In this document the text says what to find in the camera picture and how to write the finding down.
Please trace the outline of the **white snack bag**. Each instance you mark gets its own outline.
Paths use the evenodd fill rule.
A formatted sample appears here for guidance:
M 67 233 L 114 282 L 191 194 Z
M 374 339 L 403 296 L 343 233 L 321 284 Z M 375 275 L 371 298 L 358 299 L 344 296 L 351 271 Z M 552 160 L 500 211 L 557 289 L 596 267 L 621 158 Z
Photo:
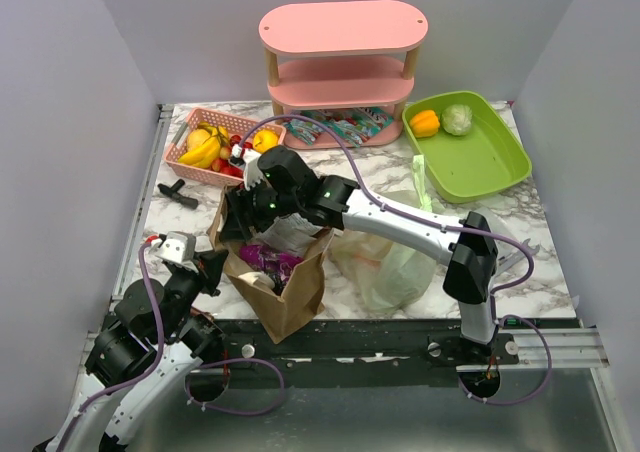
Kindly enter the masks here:
M 257 239 L 267 246 L 296 257 L 303 257 L 322 230 L 298 213 L 278 217 Z

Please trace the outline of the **purple snack box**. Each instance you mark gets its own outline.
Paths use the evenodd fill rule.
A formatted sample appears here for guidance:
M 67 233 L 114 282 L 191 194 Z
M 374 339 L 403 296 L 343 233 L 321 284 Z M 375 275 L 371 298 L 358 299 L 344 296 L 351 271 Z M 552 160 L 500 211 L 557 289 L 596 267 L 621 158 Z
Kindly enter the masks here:
M 303 261 L 300 257 L 261 244 L 241 246 L 239 257 L 254 271 L 262 272 L 272 280 L 272 290 L 276 295 L 283 292 L 294 268 Z

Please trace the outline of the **light green plastic grocery bag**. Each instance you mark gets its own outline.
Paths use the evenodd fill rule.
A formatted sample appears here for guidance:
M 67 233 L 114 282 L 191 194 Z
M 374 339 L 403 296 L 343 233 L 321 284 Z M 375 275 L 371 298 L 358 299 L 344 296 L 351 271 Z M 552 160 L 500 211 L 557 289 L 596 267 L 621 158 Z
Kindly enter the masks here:
M 418 301 L 437 262 L 410 247 L 364 232 L 335 236 L 330 260 L 355 286 L 366 310 L 389 315 Z

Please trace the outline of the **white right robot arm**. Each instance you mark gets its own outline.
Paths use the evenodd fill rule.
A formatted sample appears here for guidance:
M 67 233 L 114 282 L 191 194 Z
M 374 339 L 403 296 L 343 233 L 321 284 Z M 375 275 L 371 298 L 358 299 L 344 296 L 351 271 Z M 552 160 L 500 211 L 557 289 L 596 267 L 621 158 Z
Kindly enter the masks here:
M 497 246 L 484 216 L 432 214 L 374 195 L 356 181 L 318 176 L 284 146 L 245 168 L 258 176 L 225 192 L 221 242 L 249 241 L 277 219 L 298 214 L 315 226 L 365 232 L 414 249 L 447 269 L 443 290 L 459 305 L 462 356 L 480 364 L 494 355 L 497 326 L 489 288 Z

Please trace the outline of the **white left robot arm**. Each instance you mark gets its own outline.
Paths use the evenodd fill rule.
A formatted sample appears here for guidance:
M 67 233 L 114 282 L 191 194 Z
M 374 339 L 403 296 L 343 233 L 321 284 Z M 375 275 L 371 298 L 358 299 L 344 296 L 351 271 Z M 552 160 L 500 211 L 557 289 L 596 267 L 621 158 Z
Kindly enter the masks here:
M 224 358 L 222 330 L 191 309 L 199 294 L 217 295 L 227 256 L 196 252 L 184 267 L 167 262 L 165 283 L 126 289 L 94 339 L 61 430 L 36 450 L 123 451 L 169 388 Z

